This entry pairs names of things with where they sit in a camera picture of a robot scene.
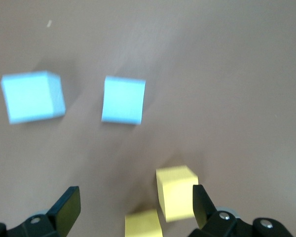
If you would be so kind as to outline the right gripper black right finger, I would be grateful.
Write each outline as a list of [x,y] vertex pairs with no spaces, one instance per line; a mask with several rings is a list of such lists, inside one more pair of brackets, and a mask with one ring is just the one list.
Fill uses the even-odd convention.
[[248,224],[229,211],[217,210],[202,185],[193,185],[193,213],[198,224],[188,237],[293,237],[271,218],[256,218]]

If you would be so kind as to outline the yellow foam cube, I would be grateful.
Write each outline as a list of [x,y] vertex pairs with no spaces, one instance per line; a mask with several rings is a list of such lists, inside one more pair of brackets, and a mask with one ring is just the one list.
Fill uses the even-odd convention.
[[163,237],[156,209],[126,215],[124,237]]
[[156,170],[158,200],[165,221],[173,222],[192,218],[193,186],[198,176],[186,165],[159,168]]

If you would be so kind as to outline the blue foam cube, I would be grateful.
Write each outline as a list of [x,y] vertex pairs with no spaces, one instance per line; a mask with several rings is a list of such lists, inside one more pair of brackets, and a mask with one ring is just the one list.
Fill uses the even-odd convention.
[[102,122],[141,124],[146,81],[107,76]]
[[66,112],[58,74],[49,71],[7,74],[0,84],[10,124],[53,119]]

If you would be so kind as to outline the brown table mat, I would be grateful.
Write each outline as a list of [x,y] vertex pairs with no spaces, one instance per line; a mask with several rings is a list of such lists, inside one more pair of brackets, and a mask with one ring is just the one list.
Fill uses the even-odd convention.
[[[64,116],[10,124],[0,84],[0,222],[79,186],[68,237],[124,237],[188,166],[214,205],[296,237],[296,0],[0,0],[3,75],[61,78]],[[102,122],[107,76],[146,81],[141,124]]]

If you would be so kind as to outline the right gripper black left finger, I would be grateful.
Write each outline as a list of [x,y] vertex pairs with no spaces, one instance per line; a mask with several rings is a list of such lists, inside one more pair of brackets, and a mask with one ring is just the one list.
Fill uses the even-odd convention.
[[8,230],[0,223],[0,237],[67,237],[81,212],[80,190],[69,187],[45,214],[36,214]]

